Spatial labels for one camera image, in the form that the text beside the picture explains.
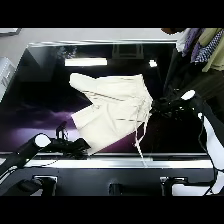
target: drawstring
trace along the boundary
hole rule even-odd
[[[145,118],[145,121],[144,121],[144,134],[143,136],[138,139],[138,128],[137,128],[137,124],[138,124],[138,114],[139,114],[139,110],[140,110],[140,106],[142,104],[140,104],[138,106],[138,112],[137,112],[137,116],[136,116],[136,121],[135,121],[135,147],[137,147],[138,149],[138,153],[140,154],[141,158],[142,158],[142,163],[144,165],[145,168],[148,168],[145,160],[144,160],[144,157],[143,157],[143,154],[142,154],[142,151],[141,151],[141,147],[140,147],[140,142],[142,141],[142,139],[144,138],[145,134],[146,134],[146,128],[147,128],[147,124],[148,124],[148,120],[149,120],[149,110],[147,110],[147,114],[146,114],[146,118]]]

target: white floor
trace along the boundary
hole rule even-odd
[[[172,39],[160,28],[23,28],[19,35],[0,37],[0,57],[9,58],[15,66],[29,43],[45,41]]]

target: yellow garment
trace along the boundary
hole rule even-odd
[[[205,47],[209,44],[212,38],[223,28],[206,28],[199,38],[201,46]],[[224,35],[220,39],[218,46],[209,58],[208,63],[202,69],[202,72],[207,72],[210,68],[221,71],[224,70]]]

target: white garment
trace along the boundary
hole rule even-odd
[[[89,155],[133,133],[143,122],[145,133],[152,97],[142,75],[94,79],[73,73],[70,85],[93,103],[72,114],[81,137],[91,147]]]
[[[184,50],[184,46],[190,29],[191,28],[186,28],[183,32],[180,33],[181,36],[176,42],[176,48],[178,52],[182,52]]]

